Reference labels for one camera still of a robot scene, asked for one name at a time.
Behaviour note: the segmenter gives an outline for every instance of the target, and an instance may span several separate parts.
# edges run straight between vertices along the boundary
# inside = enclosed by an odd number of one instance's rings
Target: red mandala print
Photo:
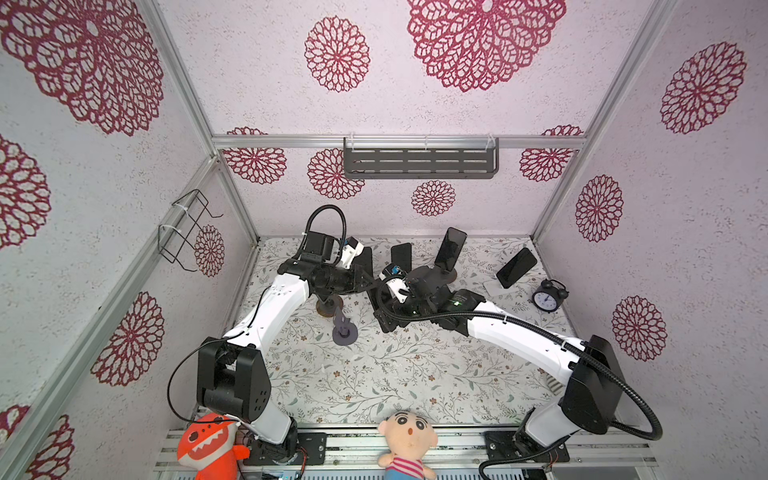
[[[419,185],[411,196],[411,205],[425,217],[444,214],[456,200],[456,192],[450,184],[440,180],[430,180]]]
[[[744,52],[725,41],[688,58],[672,75],[661,98],[661,121],[674,133],[687,134],[725,113],[744,82]]]
[[[328,90],[348,91],[368,73],[371,59],[366,38],[346,18],[325,17],[317,22],[304,48],[306,66]]]
[[[91,367],[91,373],[99,383],[111,386],[126,386],[139,380],[163,346],[164,324],[163,310],[156,299],[147,292],[139,293]]]
[[[528,67],[565,0],[408,0],[414,55],[444,87],[488,90]]]
[[[29,465],[27,473],[31,477],[27,477],[27,480],[62,480],[69,472],[69,461],[74,453],[73,435],[69,415],[62,415],[56,423],[56,430],[48,435],[42,450]]]
[[[366,184],[365,180],[351,180],[344,176],[344,152],[338,148],[317,152],[310,159],[306,174],[315,190],[337,200],[354,197]]]
[[[667,324],[656,306],[645,298],[628,296],[620,301],[612,323],[621,349],[635,359],[653,360],[667,346]]]
[[[266,135],[256,128],[238,127],[229,135]],[[232,171],[255,184],[277,182],[286,172],[282,148],[233,148],[221,152]]]
[[[35,159],[0,135],[0,250],[37,234],[51,211],[50,196]]]
[[[5,50],[40,91],[107,133],[149,129],[163,99],[163,70],[130,0],[0,0]]]
[[[558,125],[545,130],[543,135],[581,135],[583,133],[579,127],[573,125]],[[520,171],[524,177],[537,182],[560,177],[573,153],[574,151],[570,148],[527,148],[520,157]]]
[[[578,231],[591,242],[605,240],[619,226],[623,206],[616,180],[607,175],[593,178],[581,189],[576,202]]]
[[[224,240],[213,225],[206,225],[194,242],[194,259],[205,276],[214,276],[224,265]]]
[[[14,405],[10,409],[0,412],[0,448],[8,441],[28,411],[28,406]]]

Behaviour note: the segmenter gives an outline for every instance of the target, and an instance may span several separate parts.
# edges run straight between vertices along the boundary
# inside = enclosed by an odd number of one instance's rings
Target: black smartphone
[[[496,272],[496,278],[502,283],[504,288],[509,288],[514,282],[517,282],[523,275],[538,263],[536,257],[527,248],[523,248],[517,255],[512,257],[501,270]]]
[[[404,272],[410,272],[413,270],[412,244],[401,243],[400,245],[395,245],[394,247],[390,248],[389,258],[392,260],[392,263],[399,266]]]
[[[466,233],[453,227],[448,228],[445,231],[445,238],[442,239],[442,245],[440,245],[437,258],[435,258],[435,266],[447,272],[453,270],[466,240]]]

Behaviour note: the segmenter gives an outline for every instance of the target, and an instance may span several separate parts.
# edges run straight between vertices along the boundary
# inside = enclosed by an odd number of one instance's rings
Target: table surface
[[[413,267],[432,264],[442,238],[360,238],[373,250],[374,272],[389,263],[389,248],[413,244]],[[246,315],[277,267],[296,252],[298,238],[269,238],[260,252],[241,307]],[[553,332],[573,336],[562,310],[544,313],[531,295],[546,278],[541,261],[503,296],[490,297],[483,282],[522,247],[538,257],[528,239],[469,237],[458,259],[452,290],[467,288],[510,313]],[[429,322],[382,333],[364,293],[344,296],[344,313],[359,338],[337,346],[333,323],[315,311],[311,296],[288,320],[266,355],[271,400],[301,423],[378,423],[397,410],[412,410],[436,424],[519,423],[552,394],[543,370],[482,340]]]

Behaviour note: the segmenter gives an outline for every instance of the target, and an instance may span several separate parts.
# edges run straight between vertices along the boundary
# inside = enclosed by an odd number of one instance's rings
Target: stuffed toy
[[[237,461],[250,456],[244,445],[234,445],[239,422],[209,413],[193,423],[179,441],[176,456],[185,467],[197,470],[195,480],[237,480]]]
[[[437,432],[424,418],[397,412],[379,423],[379,433],[392,452],[379,457],[379,467],[386,468],[384,480],[437,478],[435,471],[422,463],[424,454],[437,446]]]

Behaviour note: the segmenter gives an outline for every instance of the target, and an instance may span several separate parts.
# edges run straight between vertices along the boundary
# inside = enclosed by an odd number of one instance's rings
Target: cable
[[[315,209],[315,211],[312,212],[312,214],[310,215],[310,218],[306,221],[306,227],[304,227],[304,235],[302,235],[299,249],[291,258],[293,258],[294,260],[299,259],[299,256],[304,251],[304,247],[306,247],[306,235],[310,232],[310,229],[312,228],[312,222],[315,220],[315,217],[317,217],[317,215],[320,212],[328,209],[335,210],[336,212],[339,213],[339,217],[341,217],[341,238],[339,239],[339,254],[336,256],[336,259],[333,261],[333,263],[331,263],[331,265],[336,266],[339,263],[339,261],[341,260],[341,250],[344,248],[344,243],[346,242],[346,217],[344,217],[344,212],[342,212],[340,208],[332,204],[322,205],[321,207],[317,207],[317,209]]]
[[[306,450],[304,447],[299,447],[299,450],[301,450],[302,455],[304,455],[304,460],[301,462],[301,472],[299,472],[299,476],[296,477],[296,480],[301,480],[301,478],[304,476],[304,471],[306,470]]]
[[[520,462],[527,462],[528,460],[533,460],[534,458],[540,456],[540,455],[547,455],[552,450],[555,450],[560,445],[563,445],[571,436],[566,435],[562,439],[556,440],[552,445],[548,446],[546,449],[541,450],[540,452],[536,452],[530,455],[526,455],[525,457],[520,458],[507,458],[505,460],[486,460],[485,462],[480,464],[480,467],[478,469],[478,473],[483,478],[483,480],[492,480],[490,477],[488,477],[485,474],[485,469],[487,467],[493,466],[493,465],[509,465],[511,463],[520,463]]]
[[[211,343],[216,343],[216,342],[226,342],[227,340],[236,339],[238,336],[243,335],[246,332],[246,330],[249,329],[251,325],[253,325],[253,321],[256,319],[256,314],[259,312],[259,307],[261,306],[261,300],[262,300],[262,298],[264,298],[264,293],[266,293],[266,291],[269,290],[269,289],[270,288],[267,287],[261,293],[261,296],[259,297],[259,303],[256,304],[256,309],[253,311],[253,316],[250,317],[250,322],[248,323],[248,326],[245,329],[243,329],[243,331],[241,331],[240,333],[238,333],[235,336],[225,336],[224,338],[221,338],[221,339],[215,339],[215,340],[211,340],[211,341],[203,343],[202,345],[198,346],[196,349],[194,349],[191,352],[189,352],[189,354],[187,356],[185,356],[179,362],[178,365],[176,365],[176,368],[170,374],[170,378],[168,379],[168,387],[167,387],[166,392],[165,392],[165,398],[168,401],[168,406],[170,407],[170,410],[180,420],[184,420],[185,422],[189,422],[189,423],[210,423],[210,422],[200,422],[199,420],[194,420],[194,419],[187,419],[187,418],[181,416],[179,414],[179,412],[176,411],[176,409],[174,408],[174,404],[171,403],[171,401],[170,401],[170,383],[174,381],[174,376],[176,375],[176,372],[179,371],[179,368],[181,368],[181,366],[184,364],[184,362],[186,362],[192,355],[194,355],[195,353],[200,351],[200,349],[203,348],[204,346],[207,346],[207,345],[210,345]],[[225,419],[224,421],[225,422],[240,422],[239,419],[238,420],[236,420],[236,419]]]
[[[521,326],[523,328],[531,330],[533,333],[537,333],[540,336],[543,336],[547,340],[550,340],[555,345],[560,346],[562,349],[567,350],[568,352],[571,352],[579,357],[579,359],[584,360],[585,363],[587,363],[592,369],[594,369],[597,373],[600,373],[602,376],[606,377],[613,383],[619,386],[621,390],[627,394],[627,396],[634,402],[635,405],[640,409],[640,411],[645,415],[645,418],[648,419],[648,422],[650,423],[650,432],[644,432],[643,430],[636,429],[634,427],[630,427],[629,425],[625,425],[621,422],[618,422],[617,420],[611,420],[611,426],[622,430],[626,433],[629,433],[631,435],[634,435],[636,437],[640,437],[644,440],[658,440],[661,438],[661,436],[664,434],[664,430],[661,428],[661,422],[659,422],[658,417],[656,417],[656,414],[654,413],[653,409],[643,400],[643,398],[632,389],[623,379],[619,378],[615,373],[611,371],[608,367],[603,365],[598,360],[591,357],[589,354],[585,353],[583,350],[579,349],[576,346],[571,345],[568,342],[563,342],[563,339],[560,336],[555,335],[552,332],[548,332],[545,329],[542,329],[539,326],[534,325],[533,323],[526,322],[523,319],[519,319],[516,316],[512,316],[509,314],[503,314],[503,313],[496,313],[496,312],[483,312],[483,311],[471,311],[471,312],[450,312],[450,313],[433,313],[430,315],[424,315],[419,316],[416,318],[409,317],[409,316],[402,316],[394,311],[391,311],[388,309],[384,302],[382,301],[382,292],[384,290],[384,287],[386,286],[386,283],[389,282],[392,279],[395,278],[403,278],[403,275],[401,274],[395,274],[395,275],[389,275],[382,281],[381,285],[379,285],[379,288],[376,290],[376,299],[379,301],[379,308],[381,308],[384,311],[384,314],[387,315],[390,318],[393,318],[395,320],[400,320],[403,322],[423,322],[426,320],[434,320],[434,319],[444,319],[444,318],[454,318],[457,316],[482,316],[486,318],[492,318],[492,319],[498,319],[502,322],[509,322],[517,326]]]

